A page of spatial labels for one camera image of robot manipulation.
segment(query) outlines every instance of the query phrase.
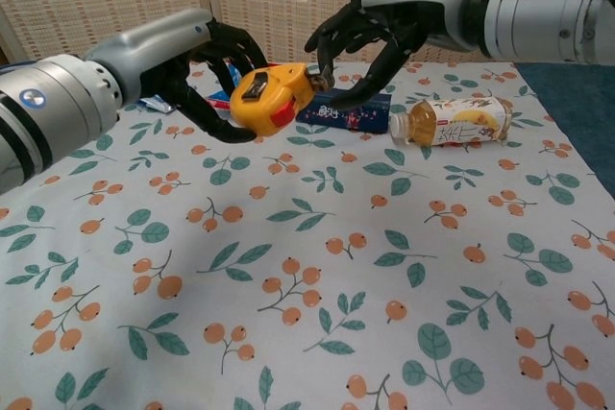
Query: tape measure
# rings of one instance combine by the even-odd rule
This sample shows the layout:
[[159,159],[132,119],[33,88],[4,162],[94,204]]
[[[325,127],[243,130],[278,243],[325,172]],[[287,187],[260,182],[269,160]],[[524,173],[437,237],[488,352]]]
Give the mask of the tape measure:
[[231,116],[258,136],[272,136],[290,124],[317,91],[332,85],[330,72],[309,74],[303,62],[255,69],[231,95]]

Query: robot finger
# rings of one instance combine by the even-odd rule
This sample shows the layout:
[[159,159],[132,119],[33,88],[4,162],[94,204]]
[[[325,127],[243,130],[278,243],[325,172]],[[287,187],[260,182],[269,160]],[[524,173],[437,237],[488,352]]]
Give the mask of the robot finger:
[[268,65],[262,50],[245,29],[216,21],[209,25],[209,30],[211,31],[212,42],[240,50],[255,69]]
[[173,102],[177,110],[203,132],[223,143],[247,143],[256,139],[250,130],[234,127],[223,120],[217,111],[188,84],[168,85],[160,92],[166,101]]
[[344,24],[352,24],[350,21],[357,11],[351,4],[346,4],[339,12],[323,21],[318,28],[307,39],[304,50],[306,53],[311,53],[316,49],[320,49],[322,39],[324,37],[334,38]]
[[338,110],[353,109],[361,106],[381,91],[408,60],[409,50],[400,49],[391,39],[370,65],[364,78],[331,100],[331,107]]
[[246,57],[240,48],[235,47],[234,45],[225,45],[222,43],[216,43],[213,46],[220,49],[221,54],[231,61],[231,64],[242,76],[245,76],[254,70],[252,64],[248,60],[248,57]]
[[346,53],[356,53],[368,43],[378,42],[382,38],[380,28],[365,31],[353,38],[353,40],[346,46]]
[[222,86],[224,92],[231,96],[234,92],[233,77],[231,76],[229,67],[222,59],[222,55],[223,54],[220,53],[220,51],[216,50],[209,44],[206,44],[205,46],[199,48],[199,50],[192,56],[192,59],[205,62],[211,72],[213,72],[218,78],[218,82],[220,83],[220,86]]

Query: tablecloth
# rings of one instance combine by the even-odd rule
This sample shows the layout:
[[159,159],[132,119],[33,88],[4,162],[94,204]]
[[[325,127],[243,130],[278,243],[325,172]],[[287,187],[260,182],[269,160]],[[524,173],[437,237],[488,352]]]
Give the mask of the tablecloth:
[[0,408],[613,408],[612,198],[509,63],[413,63],[385,91],[500,96],[512,128],[235,146],[128,106],[1,197]]

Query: beverage bottle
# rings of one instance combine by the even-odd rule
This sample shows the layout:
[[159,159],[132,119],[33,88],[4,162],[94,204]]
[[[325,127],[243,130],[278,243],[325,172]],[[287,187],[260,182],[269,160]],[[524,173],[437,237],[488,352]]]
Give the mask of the beverage bottle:
[[394,139],[419,146],[437,146],[506,139],[512,104],[502,98],[423,100],[409,113],[391,114]]

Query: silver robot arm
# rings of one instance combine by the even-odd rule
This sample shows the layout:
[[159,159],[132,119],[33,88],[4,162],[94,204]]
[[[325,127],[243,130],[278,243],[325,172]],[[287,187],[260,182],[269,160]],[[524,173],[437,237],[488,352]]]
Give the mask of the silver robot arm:
[[379,40],[386,45],[366,75],[333,107],[366,102],[424,44],[499,61],[615,65],[615,0],[350,0],[305,48],[325,70]]
[[97,139],[123,106],[142,97],[160,95],[222,141],[254,139],[222,120],[186,82],[189,62],[205,61],[231,94],[223,59],[242,74],[267,65],[246,31],[193,9],[104,40],[82,59],[59,55],[0,68],[0,194]]

